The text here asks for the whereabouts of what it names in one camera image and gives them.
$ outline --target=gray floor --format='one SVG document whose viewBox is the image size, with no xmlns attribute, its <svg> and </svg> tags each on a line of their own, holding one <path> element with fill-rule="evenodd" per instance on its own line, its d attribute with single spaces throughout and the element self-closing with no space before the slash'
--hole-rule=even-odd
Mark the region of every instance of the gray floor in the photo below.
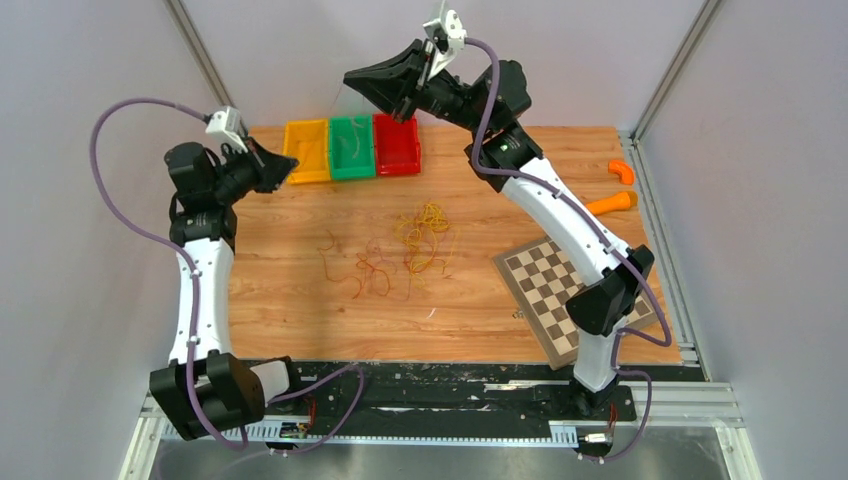
<svg viewBox="0 0 848 480">
<path fill-rule="evenodd" d="M 616 431 L 620 448 L 630 440 Z M 240 458 L 266 450 L 234 453 L 215 442 L 164 442 L 152 479 L 728 479 L 718 440 L 710 428 L 648 428 L 632 453 L 617 462 L 593 465 L 571 450 L 552 448 L 410 447 L 324 445 L 302 457 Z"/>
</svg>

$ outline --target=small object on table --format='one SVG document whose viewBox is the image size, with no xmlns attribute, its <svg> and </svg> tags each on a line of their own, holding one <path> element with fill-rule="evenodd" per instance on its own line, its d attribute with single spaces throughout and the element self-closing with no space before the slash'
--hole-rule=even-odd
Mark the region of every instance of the small object on table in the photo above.
<svg viewBox="0 0 848 480">
<path fill-rule="evenodd" d="M 548 363 L 556 370 L 577 359 L 577 327 L 565 302 L 583 284 L 574 266 L 548 237 L 494 258 L 495 266 L 518 303 L 520 312 L 542 345 Z M 641 296 L 627 316 L 627 326 L 642 329 L 658 321 L 650 304 Z"/>
<path fill-rule="evenodd" d="M 371 115 L 330 119 L 328 157 L 333 180 L 377 175 L 373 124 Z"/>
<path fill-rule="evenodd" d="M 397 123 L 389 115 L 374 115 L 374 153 L 377 175 L 421 173 L 421 143 L 415 117 Z"/>
<path fill-rule="evenodd" d="M 636 192 L 618 192 L 615 195 L 586 204 L 592 215 L 598 216 L 609 212 L 627 211 L 639 204 Z"/>
<path fill-rule="evenodd" d="M 332 180 L 327 161 L 327 119 L 304 120 L 286 124 L 283 155 L 300 162 L 289 175 L 290 184 L 329 182 Z"/>
<path fill-rule="evenodd" d="M 636 180 L 633 169 L 621 160 L 610 160 L 607 171 L 618 175 L 618 183 L 622 185 L 633 185 L 633 182 Z"/>
</svg>

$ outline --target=wire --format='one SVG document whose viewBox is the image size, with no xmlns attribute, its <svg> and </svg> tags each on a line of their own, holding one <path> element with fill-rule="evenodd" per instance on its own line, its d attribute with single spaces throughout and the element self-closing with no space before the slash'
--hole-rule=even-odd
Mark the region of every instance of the wire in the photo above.
<svg viewBox="0 0 848 480">
<path fill-rule="evenodd" d="M 152 104 L 152 105 L 162 105 L 165 107 L 170 107 L 180 112 L 183 112 L 189 116 L 192 116 L 201 122 L 206 123 L 206 117 L 189 107 L 184 105 L 180 105 L 175 102 L 169 102 L 167 100 L 160 100 L 157 98 L 147 98 L 147 97 L 139 97 L 139 98 L 131 98 L 128 100 L 124 100 L 122 102 L 118 102 L 111 107 L 109 107 L 100 118 L 97 119 L 97 122 L 94 124 L 94 129 L 91 132 L 91 139 L 88 144 L 88 156 L 91 162 L 91 173 L 94 175 L 94 183 L 97 184 L 97 190 L 100 192 L 100 197 L 103 199 L 103 202 L 109 208 L 109 211 L 121 221 L 124 225 L 127 226 L 133 232 L 141 235 L 144 238 L 149 240 L 153 240 L 154 242 L 165 245 L 171 250 L 177 252 L 179 256 L 185 260 L 186 265 L 194 265 L 194 260 L 191 258 L 191 255 L 185 251 L 182 247 L 177 245 L 170 240 L 160 237 L 154 233 L 148 232 L 143 228 L 139 227 L 135 223 L 133 223 L 129 218 L 124 216 L 115 203 L 112 201 L 112 198 L 109 196 L 109 193 L 106 191 L 106 186 L 103 184 L 103 177 L 100 174 L 100 168 L 97 165 L 97 138 L 100 136 L 100 130 L 103 128 L 103 124 L 106 123 L 106 120 L 118 110 L 130 106 L 130 105 L 138 105 L 138 104 Z M 200 310 L 200 278 L 197 275 L 191 276 L 191 317 L 188 327 L 188 336 L 189 338 L 195 338 L 197 336 L 197 321 L 198 321 L 198 313 Z M 247 432 L 244 427 L 241 427 L 241 444 L 237 444 L 230 440 L 227 440 L 224 435 L 212 425 L 212 422 L 203 412 L 203 408 L 200 406 L 200 401 L 197 399 L 197 390 L 195 390 L 194 386 L 194 359 L 196 355 L 197 344 L 194 342 L 188 342 L 188 355 L 186 358 L 186 389 L 188 392 L 188 400 L 191 404 L 191 408 L 194 411 L 194 414 L 197 416 L 197 420 L 209 432 L 209 435 L 215 438 L 215 440 L 221 442 L 227 448 L 235 451 L 242 451 L 247 448 Z"/>
<path fill-rule="evenodd" d="M 106 120 L 113 113 L 117 112 L 118 110 L 120 110 L 124 107 L 130 106 L 130 105 L 138 105 L 138 104 L 162 105 L 162 106 L 174 108 L 174 109 L 179 110 L 180 112 L 183 112 L 187 115 L 190 115 L 190 116 L 192 116 L 192 117 L 194 117 L 194 118 L 196 118 L 196 119 L 198 119 L 198 120 L 200 120 L 204 123 L 207 122 L 207 117 L 204 116 L 202 113 L 196 111 L 196 110 L 193 110 L 189 107 L 186 107 L 184 105 L 180 105 L 180 104 L 175 103 L 175 102 L 170 102 L 170 101 L 167 101 L 167 100 L 160 100 L 160 99 L 157 99 L 157 98 L 148 98 L 148 97 L 131 98 L 131 99 L 124 100 L 124 101 L 121 101 L 121 102 L 118 102 L 118 103 L 112 105 L 105 112 L 103 112 L 103 114 L 100 115 L 100 118 L 97 119 L 97 122 L 94 124 L 94 128 L 92 129 L 92 132 L 91 132 L 91 139 L 90 139 L 89 145 L 88 145 L 88 154 L 89 154 L 89 160 L 90 160 L 90 165 L 91 165 L 91 173 L 94 176 L 94 183 L 97 185 L 97 190 L 98 190 L 98 192 L 100 192 L 100 197 L 103 199 L 103 202 L 106 204 L 106 207 L 108 207 L 109 211 L 112 212 L 112 214 L 118 220 L 120 220 L 121 223 L 126 225 L 127 228 L 129 228 L 133 232 L 141 235 L 144 238 L 147 238 L 147 239 L 153 240 L 156 243 L 165 245 L 166 247 L 177 252 L 177 254 L 180 255 L 183 258 L 183 260 L 185 260 L 187 265 L 194 265 L 194 260 L 191 258 L 191 255 L 189 255 L 189 253 L 187 251 L 185 251 L 185 249 L 183 249 L 182 247 L 180 247 L 176 243 L 171 242 L 170 240 L 168 240 L 166 238 L 163 238 L 159 235 L 156 235 L 154 233 L 148 232 L 147 230 L 144 230 L 143 228 L 141 228 L 138 225 L 136 225 L 135 223 L 133 223 L 123 213 L 121 213 L 121 211 L 115 205 L 115 202 L 112 201 L 112 198 L 109 196 L 109 193 L 106 190 L 106 186 L 103 183 L 103 177 L 100 174 L 100 167 L 97 164 L 97 139 L 100 136 L 100 130 L 103 129 L 103 124 L 106 123 Z M 192 303 L 191 303 L 191 317 L 190 317 L 188 331 L 189 331 L 189 338 L 195 338 L 196 335 L 197 335 L 198 313 L 199 313 L 199 307 L 200 307 L 200 279 L 197 275 L 192 275 L 191 280 L 192 280 L 191 281 Z M 229 448 L 231 450 L 243 451 L 245 448 L 247 448 L 247 444 L 248 444 L 247 431 L 245 430 L 245 428 L 243 426 L 239 428 L 239 430 L 241 432 L 241 444 L 237 444 L 237 443 L 232 442 L 232 441 L 228 440 L 227 438 L 225 438 L 224 435 L 217 428 L 215 428 L 215 425 L 212 424 L 212 422 L 209 420 L 209 418 L 203 412 L 203 408 L 200 406 L 200 402 L 197 398 L 197 391 L 196 391 L 195 385 L 194 385 L 194 360 L 195 360 L 195 358 L 196 358 L 196 344 L 194 342 L 188 342 L 188 353 L 187 353 L 187 358 L 186 358 L 186 390 L 188 392 L 189 403 L 191 404 L 191 408 L 194 411 L 194 414 L 197 416 L 197 419 L 200 422 L 200 424 L 203 426 L 203 428 L 206 429 L 206 431 L 209 433 L 209 435 L 211 435 L 213 438 L 215 438 L 215 440 L 217 440 L 218 442 L 220 442 L 221 444 L 223 444 L 224 446 L 226 446 L 227 448 Z M 316 388 L 320 387 L 321 385 L 324 385 L 325 383 L 332 380 L 333 378 L 338 377 L 342 373 L 350 371 L 350 370 L 356 370 L 357 374 L 359 375 L 359 388 L 356 391 L 356 395 L 354 396 L 353 401 L 351 402 L 350 407 L 348 408 L 347 412 L 345 412 L 344 416 L 341 418 L 339 423 L 324 438 L 322 438 L 318 442 L 310 445 L 307 448 L 297 450 L 296 453 L 305 453 L 305 452 L 314 450 L 315 448 L 323 445 L 327 440 L 332 438 L 332 436 L 335 435 L 336 432 L 339 431 L 339 429 L 342 427 L 342 425 L 344 425 L 344 423 L 347 421 L 348 417 L 350 417 L 350 414 L 353 412 L 353 409 L 356 407 L 357 403 L 359 402 L 359 398 L 362 396 L 362 392 L 365 389 L 365 371 L 359 365 L 347 365 L 343 368 L 340 368 L 339 370 L 336 370 L 335 372 L 331 373 L 330 375 L 328 375 L 327 377 L 323 378 L 322 380 L 316 382 L 315 384 L 311 385 L 310 387 L 307 387 L 307 388 L 300 390 L 298 392 L 277 396 L 277 397 L 273 398 L 271 400 L 271 402 L 269 402 L 269 404 L 272 403 L 272 402 L 281 402 L 281 401 L 290 400 L 292 398 L 299 397 L 301 395 L 305 395 L 305 394 L 315 390 Z"/>
<path fill-rule="evenodd" d="M 657 313 L 657 318 L 659 319 L 660 325 L 662 326 L 664 337 L 662 340 L 652 337 L 646 333 L 640 332 L 639 330 L 635 330 L 628 327 L 623 327 L 619 329 L 618 332 L 616 332 L 615 339 L 613 340 L 612 356 L 610 358 L 610 366 L 612 367 L 612 369 L 617 374 L 622 376 L 638 376 L 644 378 L 647 382 L 648 388 L 648 396 L 645 402 L 645 412 L 642 415 L 642 422 L 639 425 L 639 429 L 637 430 L 636 436 L 633 438 L 633 440 L 624 449 L 622 449 L 615 455 L 610 455 L 604 458 L 587 456 L 590 459 L 598 461 L 599 463 L 617 460 L 629 453 L 642 438 L 642 435 L 645 432 L 645 427 L 648 422 L 648 415 L 651 410 L 652 394 L 650 375 L 641 370 L 621 370 L 618 367 L 618 349 L 621 344 L 621 336 L 625 334 L 631 334 L 639 338 L 645 339 L 656 345 L 659 345 L 661 347 L 668 347 L 671 345 L 671 330 L 668 326 L 668 321 L 665 317 L 665 313 L 663 313 L 662 308 L 660 308 L 657 296 L 654 294 L 654 291 L 651 289 L 651 286 L 648 285 L 648 281 L 645 279 L 645 277 L 643 277 L 639 270 L 637 270 L 636 267 L 632 263 L 630 263 L 627 257 L 625 257 L 623 254 L 621 254 L 621 252 L 612 247 L 612 242 L 610 242 L 610 240 L 607 238 L 601 228 L 592 220 L 592 217 L 577 202 L 575 202 L 568 196 L 563 195 L 559 188 L 554 187 L 553 185 L 542 180 L 539 177 L 524 173 L 519 170 L 489 168 L 480 163 L 480 150 L 483 146 L 483 138 L 485 138 L 486 136 L 486 130 L 488 129 L 489 120 L 492 117 L 492 110 L 495 106 L 495 98 L 498 95 L 498 86 L 500 85 L 500 62 L 495 51 L 486 43 L 475 38 L 466 38 L 465 43 L 467 45 L 472 45 L 486 52 L 486 54 L 489 56 L 489 60 L 491 60 L 492 62 L 492 83 L 489 87 L 489 96 L 486 98 L 486 105 L 483 109 L 483 115 L 480 118 L 480 125 L 477 128 L 476 135 L 474 136 L 474 144 L 471 149 L 471 166 L 474 168 L 475 171 L 484 175 L 518 177 L 523 178 L 525 180 L 529 180 L 544 188 L 545 190 L 548 190 L 549 192 L 551 192 L 554 198 L 559 198 L 560 200 L 565 202 L 569 207 L 571 207 L 572 210 L 574 210 L 578 215 L 580 215 L 580 217 L 586 222 L 589 228 L 592 229 L 592 232 L 597 235 L 598 240 L 601 242 L 601 244 L 603 244 L 604 247 L 606 247 L 612 253 L 612 255 L 619 262 L 621 262 L 624 267 L 636 278 L 636 281 L 639 282 L 639 285 L 642 287 L 642 290 L 648 297 L 648 302 L 651 304 L 651 306 L 654 308 L 654 311 Z"/>
</svg>

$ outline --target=yellow bin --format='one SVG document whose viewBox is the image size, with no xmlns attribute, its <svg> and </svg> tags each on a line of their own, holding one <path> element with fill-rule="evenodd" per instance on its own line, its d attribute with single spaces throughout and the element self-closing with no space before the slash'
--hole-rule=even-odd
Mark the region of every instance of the yellow bin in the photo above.
<svg viewBox="0 0 848 480">
<path fill-rule="evenodd" d="M 295 157 L 300 165 L 289 175 L 287 183 L 329 182 L 327 161 L 327 119 L 304 120 L 286 124 L 283 155 Z"/>
</svg>

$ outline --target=orange tool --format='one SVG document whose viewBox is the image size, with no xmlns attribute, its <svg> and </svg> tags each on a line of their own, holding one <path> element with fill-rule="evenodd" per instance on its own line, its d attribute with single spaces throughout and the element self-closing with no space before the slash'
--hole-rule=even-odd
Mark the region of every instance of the orange tool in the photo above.
<svg viewBox="0 0 848 480">
<path fill-rule="evenodd" d="M 586 208 L 592 215 L 603 215 L 604 213 L 626 211 L 639 203 L 639 195 L 636 192 L 618 192 L 615 195 L 586 204 Z"/>
<path fill-rule="evenodd" d="M 633 169 L 621 160 L 610 160 L 607 171 L 618 175 L 618 183 L 622 185 L 633 185 L 633 181 L 636 180 Z"/>
</svg>

